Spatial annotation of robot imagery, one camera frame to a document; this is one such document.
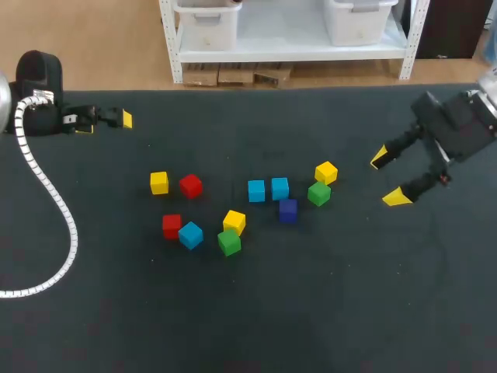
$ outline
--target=blue cube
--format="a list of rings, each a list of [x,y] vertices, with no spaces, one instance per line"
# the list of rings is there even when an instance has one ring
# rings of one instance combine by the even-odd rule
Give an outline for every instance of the blue cube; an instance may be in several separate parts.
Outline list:
[[[264,180],[249,181],[248,191],[248,202],[264,202],[266,200]]]
[[[272,179],[271,192],[273,193],[273,200],[286,200],[290,196],[288,179],[286,177]]]
[[[297,222],[297,200],[280,200],[280,221],[282,223]]]
[[[192,221],[181,228],[178,232],[179,241],[185,245],[188,250],[195,249],[203,241],[203,232]]]

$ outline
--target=red cube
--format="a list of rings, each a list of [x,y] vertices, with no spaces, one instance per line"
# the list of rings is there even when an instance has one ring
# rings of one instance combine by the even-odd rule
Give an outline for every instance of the red cube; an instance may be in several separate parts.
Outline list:
[[[188,175],[179,181],[179,189],[188,198],[195,198],[202,194],[202,182],[195,175]]]
[[[164,215],[162,217],[162,231],[165,239],[178,239],[181,229],[181,215]]]

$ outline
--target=wooden floor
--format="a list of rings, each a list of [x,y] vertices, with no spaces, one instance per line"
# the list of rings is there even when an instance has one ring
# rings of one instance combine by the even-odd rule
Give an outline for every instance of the wooden floor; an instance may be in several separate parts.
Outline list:
[[[158,0],[2,0],[0,20],[0,69],[10,80],[20,56],[38,49],[62,60],[65,89],[185,89],[172,83]],[[302,63],[290,87],[474,82],[487,68],[478,54],[417,61],[400,83],[399,61]]]

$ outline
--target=cable wrap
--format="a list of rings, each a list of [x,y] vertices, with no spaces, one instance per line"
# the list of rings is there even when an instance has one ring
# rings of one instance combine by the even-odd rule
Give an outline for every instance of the cable wrap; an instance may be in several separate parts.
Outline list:
[[[69,255],[68,258],[65,260],[62,268],[53,277],[49,278],[42,284],[22,290],[0,290],[0,298],[27,297],[30,295],[40,293],[41,291],[45,291],[48,288],[51,288],[68,272],[69,268],[71,267],[71,265],[75,260],[76,253],[78,251],[78,230],[76,229],[75,220],[73,219],[72,214],[69,211],[68,206],[65,204],[64,200],[62,199],[61,195],[57,192],[52,182],[47,178],[45,173],[38,166],[38,163],[36,163],[36,160],[34,159],[33,154],[31,153],[30,147],[28,146],[26,141],[26,136],[24,134],[23,119],[24,119],[24,112],[26,111],[26,109],[31,106],[40,106],[40,105],[49,105],[49,104],[51,103],[46,98],[43,97],[32,96],[22,99],[17,104],[16,113],[14,115],[15,118],[14,124],[16,127],[17,141],[19,142],[19,147],[24,155],[24,158],[26,159],[26,162],[28,163],[29,167],[36,175],[38,180],[43,184],[45,189],[47,189],[48,193],[52,196],[55,204],[57,204],[57,206],[61,210],[61,213],[64,216],[64,219],[68,225],[69,235],[71,238]]]

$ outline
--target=shelf leg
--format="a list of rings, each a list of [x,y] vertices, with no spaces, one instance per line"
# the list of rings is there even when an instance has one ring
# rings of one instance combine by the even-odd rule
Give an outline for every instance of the shelf leg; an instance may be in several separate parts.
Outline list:
[[[398,77],[401,80],[409,80],[411,78],[416,53],[418,52],[419,41],[421,40],[422,28],[425,26],[429,0],[412,0],[411,7],[411,28],[407,39],[407,50],[405,52],[404,62],[402,63],[401,74]]]
[[[174,83],[183,83],[183,71],[179,61],[180,40],[176,33],[172,0],[159,0],[158,4],[161,8],[162,26],[164,27],[165,42],[168,46],[172,79]]]

